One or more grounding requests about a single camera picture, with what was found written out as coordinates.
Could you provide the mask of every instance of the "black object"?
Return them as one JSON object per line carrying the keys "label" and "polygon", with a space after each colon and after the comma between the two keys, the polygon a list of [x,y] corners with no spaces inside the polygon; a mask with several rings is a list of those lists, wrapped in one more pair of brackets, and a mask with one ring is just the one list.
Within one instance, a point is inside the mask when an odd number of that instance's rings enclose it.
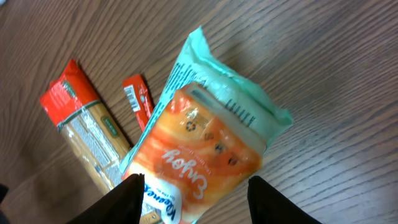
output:
{"label": "black object", "polygon": [[320,224],[259,176],[249,179],[248,200],[253,224]]}
{"label": "black object", "polygon": [[68,223],[139,223],[143,199],[144,175],[133,174]]}
{"label": "black object", "polygon": [[[6,197],[7,192],[8,192],[8,187],[0,184],[0,204]],[[1,210],[0,210],[0,224],[9,224],[6,216],[3,214]]]}

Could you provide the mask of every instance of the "orange snack package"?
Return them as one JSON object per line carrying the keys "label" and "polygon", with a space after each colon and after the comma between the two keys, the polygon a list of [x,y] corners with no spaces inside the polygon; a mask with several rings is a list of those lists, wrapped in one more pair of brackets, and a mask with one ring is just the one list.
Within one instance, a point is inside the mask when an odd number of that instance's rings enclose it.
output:
{"label": "orange snack package", "polygon": [[145,174],[144,203],[192,223],[262,166],[266,142],[196,83],[177,90],[123,178]]}

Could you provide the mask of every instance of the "pasta package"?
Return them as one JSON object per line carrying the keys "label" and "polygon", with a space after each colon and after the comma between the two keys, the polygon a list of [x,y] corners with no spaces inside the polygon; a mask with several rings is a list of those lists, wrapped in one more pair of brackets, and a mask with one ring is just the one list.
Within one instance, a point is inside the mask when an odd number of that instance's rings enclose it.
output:
{"label": "pasta package", "polygon": [[177,90],[124,178],[145,175],[144,203],[192,223],[262,166],[266,142],[197,83]]}
{"label": "pasta package", "polygon": [[119,165],[130,145],[74,60],[40,104],[100,191],[106,194],[117,186]]}

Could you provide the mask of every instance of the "brand logo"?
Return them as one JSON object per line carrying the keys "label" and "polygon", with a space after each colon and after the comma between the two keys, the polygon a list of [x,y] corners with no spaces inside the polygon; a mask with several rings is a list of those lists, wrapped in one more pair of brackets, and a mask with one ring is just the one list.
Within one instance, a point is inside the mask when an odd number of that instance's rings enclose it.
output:
{"label": "brand logo", "polygon": [[76,97],[76,92],[72,88],[72,86],[70,85],[70,83],[68,81],[66,81],[66,80],[62,81],[62,85],[67,90],[70,97],[72,97],[72,98]]}
{"label": "brand logo", "polygon": [[101,118],[102,122],[105,124],[106,129],[112,134],[113,137],[118,136],[118,131],[116,128],[112,125],[111,120],[107,116],[103,116]]}
{"label": "brand logo", "polygon": [[180,177],[183,177],[184,174],[188,172],[188,178],[191,179],[192,183],[195,183],[197,180],[202,182],[202,184],[198,184],[198,190],[199,194],[197,192],[193,193],[193,196],[196,199],[202,199],[203,198],[203,191],[207,188],[207,180],[203,175],[198,174],[198,171],[193,171],[193,167],[196,166],[197,162],[193,159],[185,162],[184,159],[179,158],[175,159],[175,156],[178,156],[181,152],[177,149],[171,150],[169,152],[166,152],[162,158],[167,159],[166,163],[171,163],[173,169],[179,170],[182,168]]}
{"label": "brand logo", "polygon": [[153,197],[156,202],[163,203],[166,206],[167,216],[170,216],[170,219],[174,221],[176,209],[172,201],[167,198],[162,198],[160,195],[157,195],[153,190],[151,190],[151,187],[147,184],[145,184],[144,193],[146,193],[149,197]]}

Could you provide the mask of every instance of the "green label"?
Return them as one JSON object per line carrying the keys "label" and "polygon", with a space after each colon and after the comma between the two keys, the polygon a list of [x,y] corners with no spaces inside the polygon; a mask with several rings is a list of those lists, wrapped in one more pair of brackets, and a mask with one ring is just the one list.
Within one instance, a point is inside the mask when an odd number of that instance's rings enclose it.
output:
{"label": "green label", "polygon": [[105,124],[106,129],[112,134],[113,137],[118,136],[118,131],[116,128],[112,125],[111,120],[107,116],[103,116],[101,118],[102,122]]}
{"label": "green label", "polygon": [[67,90],[67,92],[69,93],[70,97],[72,97],[72,98],[76,97],[76,92],[72,88],[72,86],[69,84],[68,81],[63,81],[62,85]]}

